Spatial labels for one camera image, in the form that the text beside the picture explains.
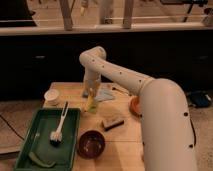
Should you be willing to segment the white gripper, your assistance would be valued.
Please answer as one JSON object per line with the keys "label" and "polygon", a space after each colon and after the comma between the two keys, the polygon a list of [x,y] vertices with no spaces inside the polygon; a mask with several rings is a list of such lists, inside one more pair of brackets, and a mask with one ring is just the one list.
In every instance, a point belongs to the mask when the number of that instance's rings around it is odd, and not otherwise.
{"label": "white gripper", "polygon": [[88,79],[87,77],[84,77],[83,78],[84,92],[89,93],[90,90],[93,90],[94,93],[97,93],[100,83],[101,83],[101,78]]}

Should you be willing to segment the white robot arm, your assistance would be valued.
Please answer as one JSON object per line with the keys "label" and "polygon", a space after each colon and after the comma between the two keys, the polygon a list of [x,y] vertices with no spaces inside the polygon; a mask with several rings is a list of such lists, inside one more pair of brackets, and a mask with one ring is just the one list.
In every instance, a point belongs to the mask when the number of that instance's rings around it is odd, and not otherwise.
{"label": "white robot arm", "polygon": [[139,97],[145,171],[198,171],[186,96],[172,80],[153,78],[106,60],[100,46],[79,56],[86,89],[106,77]]}

